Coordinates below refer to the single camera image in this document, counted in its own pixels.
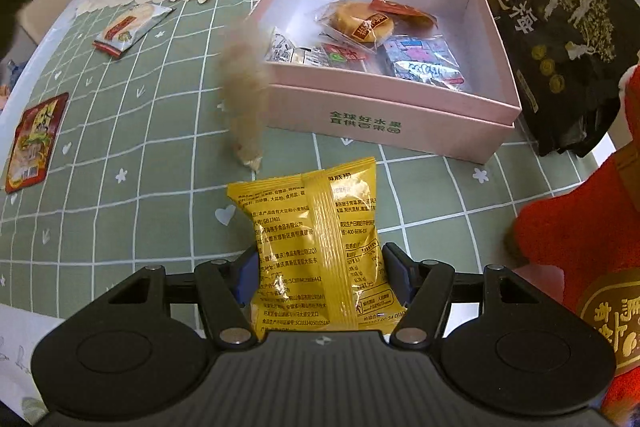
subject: pink box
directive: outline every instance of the pink box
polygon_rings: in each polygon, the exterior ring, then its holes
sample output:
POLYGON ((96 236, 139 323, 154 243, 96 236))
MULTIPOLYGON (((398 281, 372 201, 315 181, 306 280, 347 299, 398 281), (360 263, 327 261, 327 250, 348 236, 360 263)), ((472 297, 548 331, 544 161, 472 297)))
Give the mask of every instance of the pink box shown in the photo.
MULTIPOLYGON (((250 17, 264 28, 281 29, 297 46, 312 46, 320 30, 312 14, 332 1, 260 0, 250 17)), ((465 81, 478 94, 381 74, 270 62, 275 83, 268 125, 485 163, 521 111, 486 0, 393 1, 437 17, 465 81)))

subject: table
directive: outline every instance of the table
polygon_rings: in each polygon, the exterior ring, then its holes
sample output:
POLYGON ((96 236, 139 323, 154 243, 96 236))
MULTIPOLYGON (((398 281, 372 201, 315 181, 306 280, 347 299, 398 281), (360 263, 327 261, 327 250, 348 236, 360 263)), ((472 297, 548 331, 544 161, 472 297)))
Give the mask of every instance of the table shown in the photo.
MULTIPOLYGON (((510 263, 502 236, 525 204, 567 193, 596 168, 589 156, 538 158, 518 122, 484 166, 268 129, 254 174, 227 147, 216 55, 224 27, 257 1, 165 2, 174 12, 118 61, 92 39, 125 7, 74 20, 29 103, 70 94, 47 178, 0 192, 0 303, 66 318, 146 264, 176 273, 231 259, 254 233, 227 184, 363 156, 378 163, 381 240, 477 273, 510 263)), ((198 326, 190 305, 172 314, 198 326)))

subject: yellow plastic packaging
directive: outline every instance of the yellow plastic packaging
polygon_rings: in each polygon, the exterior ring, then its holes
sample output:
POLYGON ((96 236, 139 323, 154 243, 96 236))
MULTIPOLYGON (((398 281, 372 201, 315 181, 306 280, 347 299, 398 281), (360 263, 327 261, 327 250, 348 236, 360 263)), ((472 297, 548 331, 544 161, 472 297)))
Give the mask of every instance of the yellow plastic packaging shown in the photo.
POLYGON ((375 158, 235 183, 227 194, 254 221, 259 338, 266 330, 393 330, 405 308, 382 261, 375 158))

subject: metal screw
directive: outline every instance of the metal screw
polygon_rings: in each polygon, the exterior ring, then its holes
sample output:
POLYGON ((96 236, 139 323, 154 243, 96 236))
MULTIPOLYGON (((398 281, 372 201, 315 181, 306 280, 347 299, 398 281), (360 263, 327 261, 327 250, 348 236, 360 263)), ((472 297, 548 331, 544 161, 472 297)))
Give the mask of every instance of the metal screw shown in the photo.
POLYGON ((226 328, 220 331, 220 340, 227 344, 244 344, 251 339, 251 331, 244 328, 226 328))
POLYGON ((396 333, 396 339, 405 344, 420 344, 427 339, 427 333, 420 328, 402 328, 396 333))

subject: red plush toy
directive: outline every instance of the red plush toy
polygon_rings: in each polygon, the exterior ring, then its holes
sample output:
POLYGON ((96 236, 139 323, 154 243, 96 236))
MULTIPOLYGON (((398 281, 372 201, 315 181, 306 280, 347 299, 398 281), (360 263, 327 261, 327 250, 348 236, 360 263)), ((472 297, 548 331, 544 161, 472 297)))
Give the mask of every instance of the red plush toy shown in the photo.
POLYGON ((603 411, 630 425, 640 410, 640 67, 620 87, 633 141, 571 193, 526 206, 511 239, 532 263, 521 275, 553 293, 549 266, 563 270, 562 304, 610 342, 617 370, 603 411))

